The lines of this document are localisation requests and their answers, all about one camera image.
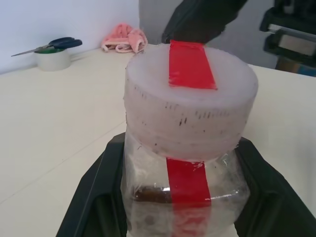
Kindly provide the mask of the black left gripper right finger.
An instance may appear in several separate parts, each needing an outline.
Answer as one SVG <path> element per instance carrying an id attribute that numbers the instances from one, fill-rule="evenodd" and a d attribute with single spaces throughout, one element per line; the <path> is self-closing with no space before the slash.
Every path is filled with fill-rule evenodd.
<path id="1" fill-rule="evenodd" d="M 238 237 L 316 237 L 316 218 L 253 143 L 241 138 L 235 152 L 250 189 L 234 223 Z"/>

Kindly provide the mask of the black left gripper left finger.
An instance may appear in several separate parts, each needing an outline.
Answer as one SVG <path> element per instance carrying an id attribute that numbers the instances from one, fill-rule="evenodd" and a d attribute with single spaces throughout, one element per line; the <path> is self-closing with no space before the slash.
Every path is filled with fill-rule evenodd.
<path id="1" fill-rule="evenodd" d="M 56 237 L 126 237 L 120 184 L 125 134 L 114 136 L 82 176 Z"/>

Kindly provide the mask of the clear bottle with white cap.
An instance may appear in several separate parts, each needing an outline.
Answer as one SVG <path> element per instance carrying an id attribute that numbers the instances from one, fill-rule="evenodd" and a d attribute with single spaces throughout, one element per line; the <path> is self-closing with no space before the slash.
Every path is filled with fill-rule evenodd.
<path id="1" fill-rule="evenodd" d="M 128 237 L 218 237 L 250 190 L 235 149 L 258 79 L 237 57 L 174 41 L 125 69 L 121 194 Z"/>

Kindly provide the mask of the white tape roll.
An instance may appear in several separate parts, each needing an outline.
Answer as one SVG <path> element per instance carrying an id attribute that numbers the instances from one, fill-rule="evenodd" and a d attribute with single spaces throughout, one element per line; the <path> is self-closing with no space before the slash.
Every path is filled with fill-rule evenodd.
<path id="1" fill-rule="evenodd" d="M 66 49 L 48 48 L 34 53 L 37 66 L 46 72 L 66 69 L 71 65 L 71 57 Z"/>

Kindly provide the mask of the black machine with silver panel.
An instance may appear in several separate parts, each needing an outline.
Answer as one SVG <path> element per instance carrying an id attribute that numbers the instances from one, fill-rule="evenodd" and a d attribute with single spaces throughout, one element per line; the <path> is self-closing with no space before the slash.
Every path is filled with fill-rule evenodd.
<path id="1" fill-rule="evenodd" d="M 269 33 L 263 49 L 277 57 L 275 69 L 316 78 L 316 0 L 275 5 L 260 31 Z"/>

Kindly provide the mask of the pink cloth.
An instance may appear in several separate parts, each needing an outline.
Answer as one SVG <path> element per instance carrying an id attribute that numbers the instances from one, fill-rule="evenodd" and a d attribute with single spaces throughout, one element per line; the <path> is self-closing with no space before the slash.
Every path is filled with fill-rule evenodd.
<path id="1" fill-rule="evenodd" d="M 101 42 L 101 48 L 108 52 L 114 50 L 117 53 L 139 53 L 148 45 L 147 37 L 138 28 L 121 23 L 116 25 Z"/>

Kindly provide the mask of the black bulky object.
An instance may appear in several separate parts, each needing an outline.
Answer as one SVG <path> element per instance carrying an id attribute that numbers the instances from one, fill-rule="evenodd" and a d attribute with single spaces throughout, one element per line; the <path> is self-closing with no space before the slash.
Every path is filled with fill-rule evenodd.
<path id="1" fill-rule="evenodd" d="M 161 37 L 206 44 L 221 35 L 234 21 L 247 0 L 183 0 L 174 10 Z"/>

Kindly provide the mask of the blue handled scissors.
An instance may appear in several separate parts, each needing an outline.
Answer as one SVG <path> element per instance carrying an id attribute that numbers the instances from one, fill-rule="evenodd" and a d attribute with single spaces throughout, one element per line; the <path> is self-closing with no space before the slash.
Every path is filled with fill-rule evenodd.
<path id="1" fill-rule="evenodd" d="M 82 45 L 82 40 L 80 40 L 80 39 L 75 39 L 73 37 L 63 37 L 63 38 L 52 40 L 47 45 L 40 46 L 38 48 L 29 50 L 29 51 L 25 51 L 25 52 L 21 52 L 21 53 L 12 55 L 12 57 L 23 55 L 23 54 L 28 54 L 28 53 L 33 53 L 33 52 L 37 52 L 37 51 L 43 51 L 43 50 L 51 49 L 51 48 L 68 49 L 68 48 L 78 47 L 81 45 Z"/>

